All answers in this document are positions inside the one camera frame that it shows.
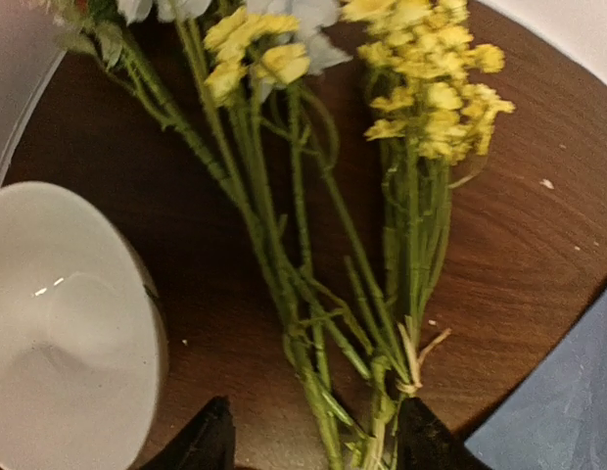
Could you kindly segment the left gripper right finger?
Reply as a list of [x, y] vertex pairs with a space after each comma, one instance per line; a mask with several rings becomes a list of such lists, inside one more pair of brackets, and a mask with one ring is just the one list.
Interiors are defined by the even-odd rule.
[[399, 409], [397, 469], [487, 470], [489, 467], [456, 439], [419, 398], [405, 399]]

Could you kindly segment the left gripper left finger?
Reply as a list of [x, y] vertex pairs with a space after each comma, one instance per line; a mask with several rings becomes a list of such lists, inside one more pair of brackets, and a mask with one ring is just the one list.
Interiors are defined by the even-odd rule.
[[151, 459], [153, 470], [234, 469], [235, 426], [227, 397], [212, 398]]

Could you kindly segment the yellow flower bunch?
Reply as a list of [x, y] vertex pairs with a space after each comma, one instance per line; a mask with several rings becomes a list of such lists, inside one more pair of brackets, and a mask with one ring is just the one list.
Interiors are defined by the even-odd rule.
[[453, 169], [466, 163], [466, 178], [474, 178], [496, 118], [515, 107], [470, 77], [501, 72], [505, 54], [475, 41], [466, 2], [347, 1], [341, 16], [366, 27], [358, 54], [369, 71], [364, 96], [374, 120], [364, 136], [380, 148], [384, 205], [372, 434], [359, 465], [393, 469], [399, 408], [421, 389], [429, 353], [421, 329], [446, 256], [452, 192], [461, 185]]

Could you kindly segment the light blue flower stem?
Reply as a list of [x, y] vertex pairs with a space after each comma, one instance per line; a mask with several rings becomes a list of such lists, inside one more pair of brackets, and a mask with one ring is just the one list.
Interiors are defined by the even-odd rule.
[[[283, 327], [283, 349], [303, 384], [333, 469], [382, 469], [384, 430], [362, 427], [333, 392], [328, 342], [367, 382], [378, 380], [373, 318], [314, 274], [304, 168], [314, 165], [337, 214], [350, 214], [333, 174], [339, 137], [308, 75], [349, 60], [326, 36], [335, 1], [116, 1], [114, 68], [162, 128], [176, 132], [244, 220]], [[175, 30], [210, 129], [202, 136], [134, 35], [150, 18]]]

